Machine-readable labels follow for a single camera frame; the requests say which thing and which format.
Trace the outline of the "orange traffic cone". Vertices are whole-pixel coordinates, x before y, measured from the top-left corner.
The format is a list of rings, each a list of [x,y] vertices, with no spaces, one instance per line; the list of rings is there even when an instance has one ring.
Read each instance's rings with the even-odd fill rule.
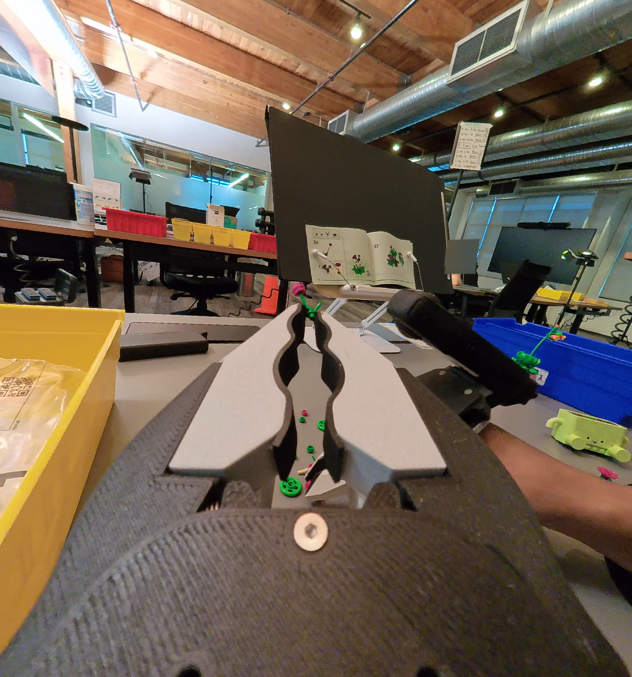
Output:
[[[264,288],[260,305],[253,310],[255,314],[263,316],[275,316],[278,308],[279,282],[278,277],[267,275],[264,280]]]

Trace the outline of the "yellow plastic bin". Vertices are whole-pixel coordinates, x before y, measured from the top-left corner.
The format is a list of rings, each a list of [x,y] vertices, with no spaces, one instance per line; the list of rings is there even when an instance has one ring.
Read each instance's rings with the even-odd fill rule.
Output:
[[[116,393],[118,309],[0,304],[0,358],[77,368],[83,380],[0,518],[0,653],[58,561]]]

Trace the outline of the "person's right forearm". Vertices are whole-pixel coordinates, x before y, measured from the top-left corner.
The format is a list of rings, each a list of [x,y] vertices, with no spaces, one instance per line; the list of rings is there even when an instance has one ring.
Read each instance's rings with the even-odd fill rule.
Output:
[[[632,486],[558,461],[494,424],[479,435],[540,523],[602,554],[616,588],[632,606]]]

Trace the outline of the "handwritten sign on pole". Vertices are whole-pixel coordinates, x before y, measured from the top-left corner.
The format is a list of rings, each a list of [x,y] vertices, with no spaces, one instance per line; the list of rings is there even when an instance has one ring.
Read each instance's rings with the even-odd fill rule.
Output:
[[[474,123],[462,121],[456,126],[455,140],[450,156],[450,169],[457,170],[456,186],[453,197],[447,208],[447,223],[449,223],[456,196],[461,186],[465,171],[479,171],[489,143],[491,123]]]

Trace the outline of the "small toy flower pieces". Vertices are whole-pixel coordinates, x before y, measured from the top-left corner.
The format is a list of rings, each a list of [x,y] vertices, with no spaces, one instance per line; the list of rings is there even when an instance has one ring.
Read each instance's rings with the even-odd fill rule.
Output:
[[[294,463],[286,480],[278,481],[279,492],[286,498],[306,495],[320,468],[312,472],[323,455],[325,418],[313,408],[298,410],[296,414],[297,449]]]

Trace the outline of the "clear plastic bag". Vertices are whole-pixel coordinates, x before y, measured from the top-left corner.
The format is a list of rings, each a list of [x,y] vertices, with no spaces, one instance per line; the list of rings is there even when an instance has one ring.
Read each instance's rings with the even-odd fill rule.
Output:
[[[0,517],[85,374],[44,360],[0,358]]]

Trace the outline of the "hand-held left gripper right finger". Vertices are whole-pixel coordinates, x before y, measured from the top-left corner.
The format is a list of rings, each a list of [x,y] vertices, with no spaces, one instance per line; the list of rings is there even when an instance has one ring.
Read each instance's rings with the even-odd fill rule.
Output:
[[[343,486],[315,504],[361,507],[379,483],[443,477],[448,469],[394,364],[334,317],[314,321],[320,351],[323,455]]]

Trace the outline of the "pink flower toy stem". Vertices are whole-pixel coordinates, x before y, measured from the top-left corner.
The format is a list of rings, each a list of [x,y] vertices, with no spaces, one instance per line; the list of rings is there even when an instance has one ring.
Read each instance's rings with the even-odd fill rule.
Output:
[[[312,306],[308,300],[306,285],[302,282],[296,282],[292,285],[292,295],[301,302],[306,313],[306,317],[314,320],[318,315],[322,301],[319,301],[315,306]]]

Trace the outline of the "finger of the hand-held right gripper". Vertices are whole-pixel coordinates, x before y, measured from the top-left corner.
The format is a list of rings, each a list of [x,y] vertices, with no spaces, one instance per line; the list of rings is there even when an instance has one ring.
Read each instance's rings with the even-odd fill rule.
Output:
[[[317,458],[304,470],[304,495],[307,498],[324,496],[328,492],[343,486],[343,481],[335,482],[330,475],[325,458]]]

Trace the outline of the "blue plastic bin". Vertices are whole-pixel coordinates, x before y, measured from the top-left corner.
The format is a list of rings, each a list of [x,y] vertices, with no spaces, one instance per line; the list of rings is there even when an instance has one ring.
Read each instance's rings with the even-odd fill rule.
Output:
[[[632,427],[632,350],[575,334],[542,343],[539,392],[587,414]]]

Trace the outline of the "silver ventilation duct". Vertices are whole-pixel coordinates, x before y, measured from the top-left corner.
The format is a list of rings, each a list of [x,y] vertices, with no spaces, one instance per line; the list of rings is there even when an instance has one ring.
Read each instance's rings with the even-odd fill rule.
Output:
[[[369,142],[632,39],[632,1],[563,1],[524,21],[512,54],[449,83],[449,67],[369,112],[347,134]]]

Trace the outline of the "printed wall sheet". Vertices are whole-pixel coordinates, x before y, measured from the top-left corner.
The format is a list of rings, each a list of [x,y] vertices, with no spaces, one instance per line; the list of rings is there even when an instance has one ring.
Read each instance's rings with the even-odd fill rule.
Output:
[[[122,209],[121,188],[120,182],[94,177],[92,181],[94,212],[101,214],[106,208]]]

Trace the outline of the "black tripod with device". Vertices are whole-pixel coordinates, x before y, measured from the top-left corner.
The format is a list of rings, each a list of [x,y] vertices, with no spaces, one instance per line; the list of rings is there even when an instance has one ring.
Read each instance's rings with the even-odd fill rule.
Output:
[[[574,284],[572,286],[572,289],[571,289],[569,295],[567,296],[567,299],[565,300],[562,311],[557,317],[556,326],[557,326],[558,329],[562,329],[565,315],[569,311],[570,305],[572,304],[572,302],[574,300],[574,294],[577,291],[579,283],[581,282],[582,277],[583,277],[586,269],[588,267],[594,267],[595,262],[598,259],[598,257],[594,252],[592,252],[590,250],[574,251],[573,249],[566,249],[566,250],[563,251],[563,253],[561,255],[561,259],[562,260],[574,259],[576,265],[578,266],[578,272],[575,275]]]

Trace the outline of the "black floor lamp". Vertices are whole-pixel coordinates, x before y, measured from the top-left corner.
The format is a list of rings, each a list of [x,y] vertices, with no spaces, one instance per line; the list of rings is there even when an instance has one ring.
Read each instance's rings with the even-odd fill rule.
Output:
[[[89,132],[90,129],[88,126],[86,126],[83,123],[79,123],[74,120],[69,120],[64,117],[56,116],[56,115],[51,115],[50,119],[61,125],[62,127],[66,127],[69,130],[69,143],[70,143],[70,154],[72,157],[72,171],[73,171],[73,176],[74,176],[74,183],[82,183],[80,181],[81,176],[80,176],[80,156],[77,151],[77,142],[75,140],[75,132]]]

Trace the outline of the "toy instruction booklet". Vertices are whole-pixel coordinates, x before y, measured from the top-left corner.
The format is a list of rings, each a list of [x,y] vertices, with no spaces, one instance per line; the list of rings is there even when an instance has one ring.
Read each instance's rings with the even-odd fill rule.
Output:
[[[387,232],[306,225],[312,283],[415,288],[413,244]]]

